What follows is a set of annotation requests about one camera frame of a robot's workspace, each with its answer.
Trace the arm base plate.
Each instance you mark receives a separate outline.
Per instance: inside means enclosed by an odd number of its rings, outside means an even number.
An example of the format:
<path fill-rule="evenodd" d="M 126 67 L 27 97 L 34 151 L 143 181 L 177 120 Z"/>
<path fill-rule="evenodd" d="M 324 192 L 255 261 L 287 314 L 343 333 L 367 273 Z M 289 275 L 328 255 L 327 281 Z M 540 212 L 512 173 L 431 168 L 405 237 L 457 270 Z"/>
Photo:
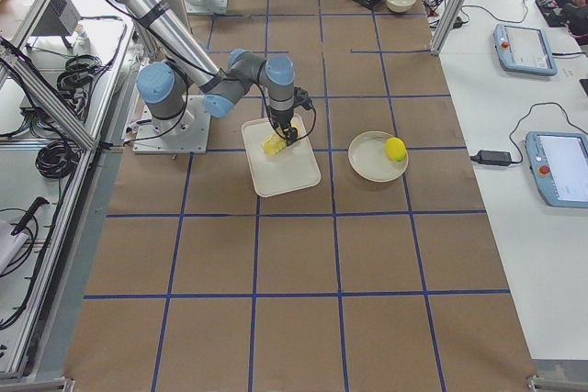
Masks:
<path fill-rule="evenodd" d="M 184 0 L 189 15 L 219 15 L 227 14 L 229 0 Z"/>
<path fill-rule="evenodd" d="M 184 109 L 175 116 L 168 109 L 146 104 L 132 150 L 137 154 L 205 153 L 209 139 L 210 114 L 202 95 L 187 95 Z"/>

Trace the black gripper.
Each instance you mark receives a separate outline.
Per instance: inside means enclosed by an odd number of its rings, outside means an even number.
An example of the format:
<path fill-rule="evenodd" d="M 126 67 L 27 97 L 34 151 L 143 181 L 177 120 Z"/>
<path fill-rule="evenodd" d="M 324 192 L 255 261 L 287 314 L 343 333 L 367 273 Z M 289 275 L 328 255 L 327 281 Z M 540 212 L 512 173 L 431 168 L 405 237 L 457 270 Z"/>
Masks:
<path fill-rule="evenodd" d="M 312 100 L 309 93 L 298 86 L 280 87 L 269 91 L 268 116 L 275 129 L 276 135 L 284 138 L 282 131 L 285 131 L 287 144 L 293 144 L 298 140 L 298 129 L 291 127 L 290 122 L 294 116 L 294 109 L 302 107 L 312 111 Z"/>

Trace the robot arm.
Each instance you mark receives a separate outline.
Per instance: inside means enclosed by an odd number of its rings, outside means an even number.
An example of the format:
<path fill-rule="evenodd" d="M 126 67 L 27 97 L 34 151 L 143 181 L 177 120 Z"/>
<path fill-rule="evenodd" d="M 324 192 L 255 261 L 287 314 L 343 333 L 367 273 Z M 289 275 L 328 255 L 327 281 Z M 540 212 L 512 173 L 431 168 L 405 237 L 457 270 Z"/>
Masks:
<path fill-rule="evenodd" d="M 292 125 L 294 108 L 314 109 L 308 93 L 295 86 L 295 71 L 287 56 L 265 59 L 248 50 L 234 50 L 223 71 L 189 30 L 184 0 L 113 0 L 126 7 L 135 22 L 164 48 L 190 84 L 204 95 L 204 105 L 215 118 L 225 117 L 249 92 L 260 88 L 266 113 L 277 137 L 288 146 L 301 138 Z"/>

